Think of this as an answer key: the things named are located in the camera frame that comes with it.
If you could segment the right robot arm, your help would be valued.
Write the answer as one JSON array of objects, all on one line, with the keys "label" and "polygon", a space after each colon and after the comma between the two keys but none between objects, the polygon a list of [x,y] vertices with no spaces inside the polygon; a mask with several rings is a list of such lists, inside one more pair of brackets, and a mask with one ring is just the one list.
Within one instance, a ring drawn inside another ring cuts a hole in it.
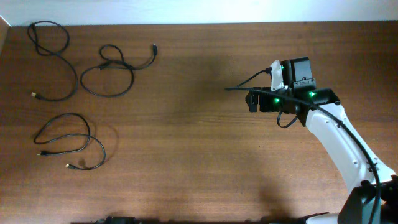
[{"label": "right robot arm", "polygon": [[310,215],[299,222],[397,223],[397,174],[354,129],[335,93],[316,88],[309,58],[276,60],[264,72],[271,86],[248,91],[249,110],[294,115],[321,142],[349,191],[340,212]]}]

